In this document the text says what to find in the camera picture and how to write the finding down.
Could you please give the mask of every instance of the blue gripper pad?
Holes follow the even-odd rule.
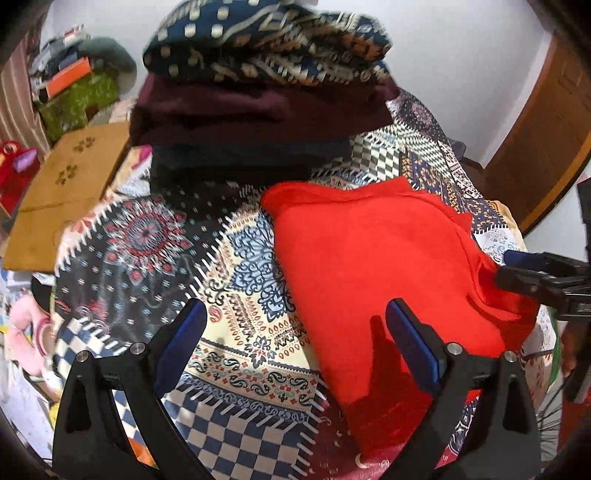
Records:
[[[196,301],[186,315],[158,360],[154,382],[154,390],[158,398],[175,389],[207,326],[207,309],[202,301]]]
[[[503,261],[507,267],[523,268],[534,272],[545,271],[548,267],[548,259],[544,255],[517,250],[507,250],[503,255]]]
[[[418,387],[431,396],[435,396],[439,392],[439,380],[443,376],[445,363],[441,364],[442,362],[435,357],[423,340],[418,331],[421,325],[423,324],[420,324],[401,299],[388,302],[386,326],[390,335],[392,335],[394,343],[396,343],[396,347],[402,354]],[[441,339],[439,339],[437,346],[443,346]]]

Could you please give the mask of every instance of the metal screw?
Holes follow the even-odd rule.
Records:
[[[142,342],[136,342],[132,346],[129,347],[129,351],[132,355],[139,355],[146,350],[146,344]]]
[[[79,361],[80,363],[86,362],[88,360],[89,356],[90,355],[88,353],[88,350],[82,350],[81,352],[78,352],[76,354],[76,360]]]
[[[447,346],[447,351],[452,355],[460,355],[463,352],[462,346],[459,343],[450,343]]]
[[[507,350],[504,353],[504,357],[505,357],[505,360],[507,360],[508,362],[511,362],[511,363],[517,361],[517,355],[515,354],[515,352],[512,352],[511,350]]]

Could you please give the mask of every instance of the red stuffed toy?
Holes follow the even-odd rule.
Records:
[[[41,164],[37,150],[26,150],[16,140],[0,145],[0,206],[10,216]]]

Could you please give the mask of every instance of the curtain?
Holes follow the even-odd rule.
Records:
[[[18,140],[26,148],[36,148],[41,160],[50,147],[31,100],[29,37],[25,35],[0,73],[0,142]]]

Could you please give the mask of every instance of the blue patterned cloth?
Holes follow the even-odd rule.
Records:
[[[391,47],[364,15],[316,12],[293,0],[193,0],[160,25],[144,52],[146,68],[183,80],[384,83]]]
[[[247,295],[259,293],[258,304],[269,322],[293,313],[296,308],[287,291],[285,275],[275,259],[272,226],[267,217],[259,216],[254,226],[229,237],[235,255],[243,260],[234,270],[230,287]]]

